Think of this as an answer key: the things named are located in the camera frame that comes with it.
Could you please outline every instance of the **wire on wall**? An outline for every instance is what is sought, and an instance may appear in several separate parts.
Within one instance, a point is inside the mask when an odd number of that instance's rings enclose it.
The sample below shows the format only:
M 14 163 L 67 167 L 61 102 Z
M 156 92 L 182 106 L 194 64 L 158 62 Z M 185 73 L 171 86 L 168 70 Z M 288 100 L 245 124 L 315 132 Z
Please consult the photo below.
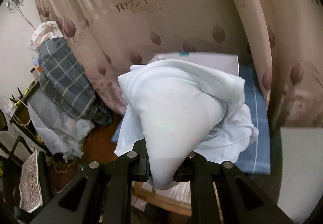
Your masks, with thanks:
M 22 17 L 30 24 L 30 26 L 33 27 L 34 30 L 36 30 L 36 28 L 30 23 L 30 21 L 27 20 L 27 18 L 24 16 L 22 11 L 20 10 L 19 5 L 22 4 L 23 2 L 24 2 L 24 0 L 10 0 L 9 2 L 6 3 L 6 6 L 9 10 L 14 10 L 15 8 L 18 8 Z

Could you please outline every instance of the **leaf-patterned curtain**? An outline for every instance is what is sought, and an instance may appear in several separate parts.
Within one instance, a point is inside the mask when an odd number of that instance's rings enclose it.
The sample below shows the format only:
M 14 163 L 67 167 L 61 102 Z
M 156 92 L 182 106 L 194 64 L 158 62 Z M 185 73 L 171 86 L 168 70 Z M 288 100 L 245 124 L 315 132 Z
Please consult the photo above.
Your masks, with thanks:
M 216 52 L 253 62 L 272 129 L 323 126 L 318 0 L 36 0 L 98 95 L 123 114 L 117 76 L 157 53 Z

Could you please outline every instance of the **folded white shirt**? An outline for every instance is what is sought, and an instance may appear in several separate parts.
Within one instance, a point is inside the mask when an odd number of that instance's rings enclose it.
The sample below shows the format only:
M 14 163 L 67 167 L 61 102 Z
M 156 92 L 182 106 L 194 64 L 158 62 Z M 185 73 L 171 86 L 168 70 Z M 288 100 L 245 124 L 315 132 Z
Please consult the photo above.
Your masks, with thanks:
M 235 162 L 258 130 L 244 105 L 244 80 L 181 60 L 131 66 L 118 77 L 127 110 L 115 154 L 145 138 L 153 185 L 168 189 L 194 150 L 209 161 Z

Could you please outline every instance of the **gray plaid fabric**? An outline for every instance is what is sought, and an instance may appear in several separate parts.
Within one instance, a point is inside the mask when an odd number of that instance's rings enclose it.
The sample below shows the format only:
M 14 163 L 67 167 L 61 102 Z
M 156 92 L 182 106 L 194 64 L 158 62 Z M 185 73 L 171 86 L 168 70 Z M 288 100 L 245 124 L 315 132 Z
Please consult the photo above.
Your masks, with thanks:
M 72 119 L 94 119 L 95 91 L 65 39 L 45 41 L 39 52 L 40 89 Z

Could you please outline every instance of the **blue cloth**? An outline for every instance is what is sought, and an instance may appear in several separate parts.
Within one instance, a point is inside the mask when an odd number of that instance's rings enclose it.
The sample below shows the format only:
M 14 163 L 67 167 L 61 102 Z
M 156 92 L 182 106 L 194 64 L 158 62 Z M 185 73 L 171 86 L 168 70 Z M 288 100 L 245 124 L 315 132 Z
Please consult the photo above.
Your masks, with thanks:
M 270 140 L 266 103 L 260 91 L 254 66 L 239 66 L 240 77 L 245 80 L 245 104 L 250 108 L 251 122 L 259 129 L 256 142 L 240 153 L 235 165 L 250 174 L 270 174 Z

